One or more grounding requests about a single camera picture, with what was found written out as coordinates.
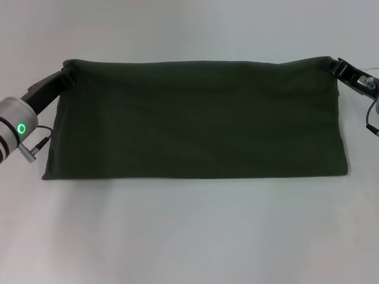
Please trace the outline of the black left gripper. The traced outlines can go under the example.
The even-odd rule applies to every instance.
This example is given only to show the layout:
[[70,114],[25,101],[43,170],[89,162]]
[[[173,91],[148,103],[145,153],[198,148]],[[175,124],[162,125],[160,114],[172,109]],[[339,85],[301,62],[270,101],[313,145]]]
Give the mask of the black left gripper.
[[71,67],[64,67],[29,87],[21,100],[28,104],[36,114],[40,114],[63,91],[71,90],[75,84],[75,72]]

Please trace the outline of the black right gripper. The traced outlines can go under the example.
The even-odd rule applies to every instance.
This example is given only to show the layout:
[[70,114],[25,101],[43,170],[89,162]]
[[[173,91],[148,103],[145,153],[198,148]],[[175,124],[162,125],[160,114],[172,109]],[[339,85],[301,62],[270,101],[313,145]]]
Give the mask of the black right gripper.
[[341,58],[333,59],[331,57],[325,57],[323,59],[323,65],[325,66],[326,70],[328,70],[330,73],[332,73],[332,75],[334,75],[335,78],[337,78],[337,80],[340,80],[343,84],[359,93],[360,95],[378,96],[377,78],[377,87],[373,90],[370,90],[359,83],[359,78],[361,76],[370,77],[371,75],[355,68],[345,60]]

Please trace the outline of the dark green FREE t-shirt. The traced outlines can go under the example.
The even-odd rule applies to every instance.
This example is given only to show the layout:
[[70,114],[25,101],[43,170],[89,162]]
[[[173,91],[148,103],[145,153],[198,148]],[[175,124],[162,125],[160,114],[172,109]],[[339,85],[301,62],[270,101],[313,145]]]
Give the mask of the dark green FREE t-shirt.
[[346,175],[330,62],[68,60],[43,179]]

